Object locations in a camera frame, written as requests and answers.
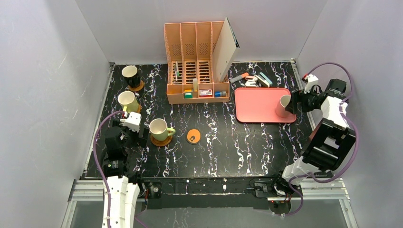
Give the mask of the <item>green mug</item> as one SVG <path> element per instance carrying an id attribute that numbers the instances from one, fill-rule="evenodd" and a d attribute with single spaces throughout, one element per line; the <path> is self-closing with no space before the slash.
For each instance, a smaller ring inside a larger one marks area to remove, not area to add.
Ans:
<path id="1" fill-rule="evenodd" d="M 169 128 L 167 122 L 161 118 L 153 119 L 149 124 L 149 130 L 153 138 L 161 142 L 176 133 L 176 130 Z"/>

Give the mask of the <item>yellow mug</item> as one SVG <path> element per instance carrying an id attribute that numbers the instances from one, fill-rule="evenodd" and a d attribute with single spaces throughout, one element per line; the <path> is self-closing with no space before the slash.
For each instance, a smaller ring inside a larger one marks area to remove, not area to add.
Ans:
<path id="1" fill-rule="evenodd" d="M 124 91 L 118 95 L 118 103 L 121 105 L 125 112 L 136 112 L 138 108 L 138 101 L 132 91 Z"/>

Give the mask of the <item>black mug white inside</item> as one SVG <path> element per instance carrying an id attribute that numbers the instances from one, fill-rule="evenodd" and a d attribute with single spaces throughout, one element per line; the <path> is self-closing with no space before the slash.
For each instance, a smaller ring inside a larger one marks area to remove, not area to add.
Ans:
<path id="1" fill-rule="evenodd" d="M 131 88 L 137 88 L 141 84 L 138 69 L 134 65 L 126 66 L 122 69 L 122 76 Z"/>

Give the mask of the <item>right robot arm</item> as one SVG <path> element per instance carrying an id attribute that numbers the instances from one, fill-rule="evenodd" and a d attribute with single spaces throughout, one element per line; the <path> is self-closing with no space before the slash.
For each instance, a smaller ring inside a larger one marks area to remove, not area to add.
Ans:
<path id="1" fill-rule="evenodd" d="M 346 82 L 331 79 L 322 90 L 315 75 L 306 75 L 303 81 L 304 89 L 292 92 L 282 110 L 287 114 L 320 110 L 322 119 L 309 136 L 301 156 L 281 174 L 281 184 L 287 191 L 316 172 L 338 169 L 356 141 L 355 131 L 346 120 Z"/>

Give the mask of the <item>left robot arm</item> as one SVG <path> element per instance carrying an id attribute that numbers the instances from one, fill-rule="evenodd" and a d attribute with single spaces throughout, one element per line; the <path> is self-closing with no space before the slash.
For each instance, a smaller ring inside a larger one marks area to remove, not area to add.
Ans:
<path id="1" fill-rule="evenodd" d="M 135 205 L 146 193 L 141 174 L 128 173 L 126 151 L 132 146 L 145 147 L 149 130 L 133 131 L 117 120 L 106 130 L 106 158 L 102 163 L 104 182 L 103 228 L 133 228 Z"/>

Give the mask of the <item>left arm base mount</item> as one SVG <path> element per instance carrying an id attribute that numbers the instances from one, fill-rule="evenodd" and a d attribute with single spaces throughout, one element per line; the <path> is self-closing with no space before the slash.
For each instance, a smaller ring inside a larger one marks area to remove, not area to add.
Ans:
<path id="1" fill-rule="evenodd" d="M 139 212 L 147 210 L 150 200 L 159 199 L 162 196 L 162 182 L 157 179 L 143 179 L 140 185 Z"/>

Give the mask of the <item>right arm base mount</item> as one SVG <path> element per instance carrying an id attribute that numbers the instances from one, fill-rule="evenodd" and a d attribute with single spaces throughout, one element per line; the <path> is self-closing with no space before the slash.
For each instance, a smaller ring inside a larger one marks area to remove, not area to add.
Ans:
<path id="1" fill-rule="evenodd" d="M 300 186 L 291 184 L 282 178 L 269 176 L 266 178 L 252 178 L 249 182 L 249 190 L 254 197 L 267 198 L 269 210 L 272 214 L 281 217 L 291 216 L 298 213 L 304 206 L 304 198 Z M 291 200 L 299 199 L 299 206 L 292 210 Z"/>

